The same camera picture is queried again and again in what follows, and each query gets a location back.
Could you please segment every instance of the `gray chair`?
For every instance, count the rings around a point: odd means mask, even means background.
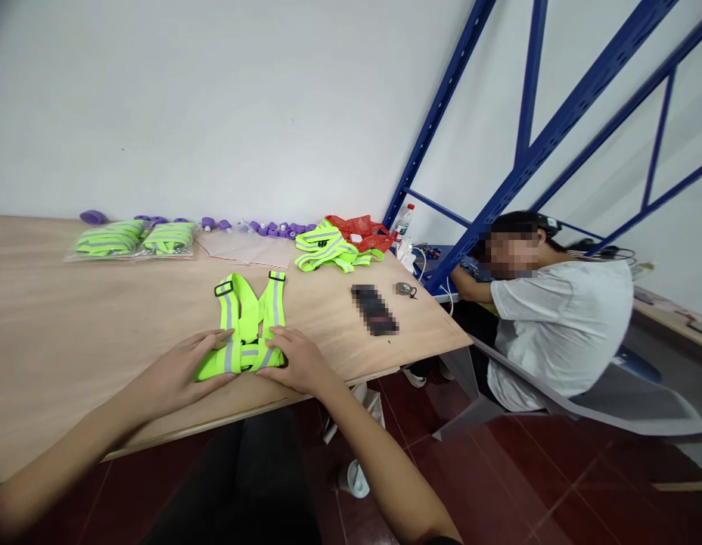
[[[494,348],[470,335],[474,344],[491,360],[516,375],[517,380],[535,393],[547,414],[562,414],[574,419],[583,416],[640,435],[673,437],[702,433],[702,416],[682,396],[664,386],[649,382],[619,366],[609,365],[589,391],[568,399],[527,371],[511,362]],[[452,372],[470,405],[433,436],[442,440],[460,428],[472,428],[489,422],[505,411],[480,394],[467,348],[440,356]],[[515,413],[516,416],[544,416],[545,412]]]

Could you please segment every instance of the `purple plastic part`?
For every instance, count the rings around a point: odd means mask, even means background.
[[[79,214],[79,218],[84,223],[88,223],[89,225],[101,225],[102,223],[109,221],[107,220],[107,217],[98,210],[87,210],[86,212],[81,212],[81,214]]]

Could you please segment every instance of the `keychain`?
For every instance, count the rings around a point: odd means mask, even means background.
[[[408,295],[412,299],[416,299],[415,294],[417,293],[417,288],[411,284],[407,282],[397,282],[394,288],[398,295]]]

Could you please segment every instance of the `dark pants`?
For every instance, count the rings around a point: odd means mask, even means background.
[[[144,539],[280,542],[321,543],[289,409],[220,428]]]
[[[500,318],[489,312],[484,307],[477,303],[468,301],[459,301],[455,303],[455,312],[452,318],[464,329],[467,333],[474,335],[483,343],[494,347],[495,337],[497,336],[497,325]],[[486,356],[480,349],[475,346],[470,347],[470,356],[472,357],[472,367],[474,368],[474,377],[477,380],[477,389],[488,399],[494,401],[498,405],[500,402],[492,393],[487,385],[487,367],[489,366],[489,357]],[[434,364],[439,361],[438,357],[431,357],[425,360],[417,361],[409,367],[409,370],[416,376],[426,377],[434,367]]]

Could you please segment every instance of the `hand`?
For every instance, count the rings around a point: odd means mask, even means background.
[[[197,333],[157,358],[110,400],[135,420],[136,425],[174,413],[228,384],[237,375],[225,373],[195,382],[197,366],[210,352],[220,350],[233,330]]]
[[[280,348],[288,365],[266,367],[259,370],[258,375],[314,397],[320,397],[331,385],[343,384],[315,343],[303,333],[286,327],[271,327],[270,331],[275,337],[268,339],[266,345]]]

